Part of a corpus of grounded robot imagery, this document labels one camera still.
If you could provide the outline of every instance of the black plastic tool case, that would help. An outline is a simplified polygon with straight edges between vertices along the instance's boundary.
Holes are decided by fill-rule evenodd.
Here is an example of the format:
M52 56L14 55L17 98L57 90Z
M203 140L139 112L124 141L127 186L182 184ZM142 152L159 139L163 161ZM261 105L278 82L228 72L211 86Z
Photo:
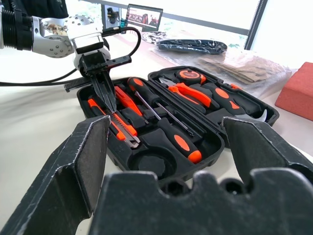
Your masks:
M148 85L152 92L159 95L162 99L162 104L195 133L193 137L189 137L201 152L202 160L199 163L194 164L175 149L174 146L167 144L168 141L166 141L167 138L164 132L157 126L157 119L152 113L149 115L149 112L151 111L149 111L141 101L134 96L134 93L128 87L128 77L118 79L114 81L114 85L118 85L125 90L141 112L146 114L145 117L149 121L149 124L138 124L126 118L126 120L136 129L141 141L139 147L136 149L131 149L124 141L118 140L117 137L109 131L107 153L114 164L119 166L122 170L153 171L158 176L160 183L171 181L173 178L181 178L186 181L192 178L195 171L213 165L223 151L225 144L228 146L226 133L218 122L218 119L222 119L222 117L218 117L221 114L218 114L217 117L215 117L213 112L208 112L208 114L211 114L211 116L209 116L211 118L208 119L208 114L202 114L197 109L187 105L173 95L164 84L159 82L159 77L170 78L175 71L182 69L192 69L193 71L205 75L207 81L214 82L218 87L226 89L229 93L236 94L239 97L238 100L241 102L247 100L247 105L252 102L258 104L263 110L267 109L268 118L266 122L268 124L273 125L278 119L279 114L274 108L250 96L242 90L234 89L230 85L224 84L222 80L198 68L173 67L150 73L148 81L142 79L142 82ZM95 114L88 104L88 99L96 97L92 87L83 87L78 91L77 96L86 118L94 117ZM173 119L171 119L165 112L162 112L160 107L155 106L153 108L156 108L161 118L168 118L173 126L186 134L186 132L175 123ZM125 107L118 99L117 110L122 114L125 111Z

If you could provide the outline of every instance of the computer monitor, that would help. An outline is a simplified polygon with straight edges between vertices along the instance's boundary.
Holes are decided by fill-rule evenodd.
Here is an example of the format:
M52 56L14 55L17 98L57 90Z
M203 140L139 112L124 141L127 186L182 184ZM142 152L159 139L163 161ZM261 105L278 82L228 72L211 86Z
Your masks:
M162 13L160 8L129 4L125 24L141 32L158 31Z

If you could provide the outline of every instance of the white table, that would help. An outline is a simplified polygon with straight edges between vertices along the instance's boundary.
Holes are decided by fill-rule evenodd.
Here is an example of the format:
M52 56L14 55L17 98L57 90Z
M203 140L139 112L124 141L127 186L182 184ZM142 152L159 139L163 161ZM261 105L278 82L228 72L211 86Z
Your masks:
M122 56L132 47L110 37L112 58ZM113 79L126 76L147 78L152 71L172 64L147 51L150 44L142 42L133 62L111 71ZM0 81L32 82L49 80L72 70L72 58L51 59L31 52L0 50ZM79 76L79 72L69 79ZM274 106L278 94L264 99ZM76 91L66 93L63 86L21 88L0 87L0 229L12 214L52 151L67 138L76 124L85 119L76 98ZM280 118L274 129L291 144L313 154L310 134L313 122L277 108ZM229 149L205 170L220 181L238 178ZM107 157L105 173L120 171ZM86 234L89 220L83 221L77 234Z

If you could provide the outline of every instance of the screwdriver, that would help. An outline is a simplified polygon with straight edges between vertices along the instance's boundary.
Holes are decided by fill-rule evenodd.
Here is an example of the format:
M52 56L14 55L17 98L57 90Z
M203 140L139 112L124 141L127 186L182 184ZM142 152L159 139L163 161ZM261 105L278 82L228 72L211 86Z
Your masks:
M161 118L156 111L144 100L144 98L135 92L135 95L147 106L148 109L156 116L159 120L157 126L162 129L169 139L169 141L178 149L188 160L193 163L198 163L201 161L201 152L192 143L192 141L184 135L179 129L172 126L167 118Z
M115 94L116 94L116 97L124 105L124 107L131 108L135 113L137 113L139 116L143 117L143 114L137 108L137 105L134 103L134 101L118 86L115 86Z
M159 103L159 100L161 100L160 96L154 94L150 90L150 88L146 84L144 84L139 78L130 77L127 83L133 92L137 92L144 97L148 105L153 106L154 104L156 104L157 106L163 108L171 118L173 118L185 131L188 132L190 136L194 136L194 133L189 130L186 125L184 125L180 120L177 119L177 117L175 117L170 111L168 111Z

